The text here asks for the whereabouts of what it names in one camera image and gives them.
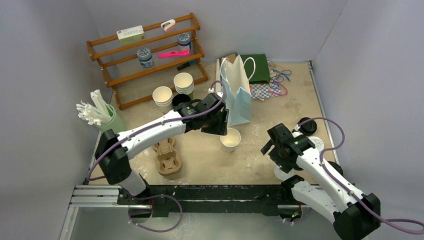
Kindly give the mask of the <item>single white paper cup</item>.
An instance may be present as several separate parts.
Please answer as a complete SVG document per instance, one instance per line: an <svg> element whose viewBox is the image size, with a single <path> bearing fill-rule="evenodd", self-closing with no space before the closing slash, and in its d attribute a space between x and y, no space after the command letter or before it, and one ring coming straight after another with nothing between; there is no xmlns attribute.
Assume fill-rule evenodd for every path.
<svg viewBox="0 0 424 240"><path fill-rule="evenodd" d="M241 142L241 134L234 128L227 128L227 134L220 136L221 149L226 153L232 153Z"/></svg>

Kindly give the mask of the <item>light blue paper bag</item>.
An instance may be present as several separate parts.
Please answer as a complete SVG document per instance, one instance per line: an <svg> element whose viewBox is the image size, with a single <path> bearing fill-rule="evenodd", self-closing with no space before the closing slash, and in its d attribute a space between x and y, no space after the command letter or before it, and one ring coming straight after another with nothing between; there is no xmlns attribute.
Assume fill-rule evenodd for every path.
<svg viewBox="0 0 424 240"><path fill-rule="evenodd" d="M225 91L226 108L229 110L228 124L236 126L252 120L252 95L249 80L256 72L256 61L252 57L243 60L237 56L234 62L222 58L219 74Z"/></svg>

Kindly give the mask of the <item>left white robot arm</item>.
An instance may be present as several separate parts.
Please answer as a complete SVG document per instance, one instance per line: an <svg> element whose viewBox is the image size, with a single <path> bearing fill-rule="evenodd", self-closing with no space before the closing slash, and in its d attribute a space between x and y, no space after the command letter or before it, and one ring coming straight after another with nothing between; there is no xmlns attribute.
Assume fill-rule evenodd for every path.
<svg viewBox="0 0 424 240"><path fill-rule="evenodd" d="M190 131L225 136L229 113L225 97L222 92L209 93L196 105L190 101L179 103L164 116L132 130L105 131L95 152L95 164L100 166L110 185L127 190L136 204L146 203L148 184L131 169L129 161L154 144Z"/></svg>

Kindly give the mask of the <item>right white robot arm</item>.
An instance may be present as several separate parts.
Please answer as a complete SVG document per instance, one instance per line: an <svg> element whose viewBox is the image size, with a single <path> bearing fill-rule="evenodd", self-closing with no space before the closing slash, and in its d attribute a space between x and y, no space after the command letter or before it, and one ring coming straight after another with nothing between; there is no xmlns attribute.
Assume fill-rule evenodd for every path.
<svg viewBox="0 0 424 240"><path fill-rule="evenodd" d="M381 202L347 181L309 137L280 123L267 130L270 139L260 150L286 174L299 167L320 185L315 189L304 178L292 175L281 183L280 196L288 204L299 201L325 217L342 240L361 240L381 226Z"/></svg>

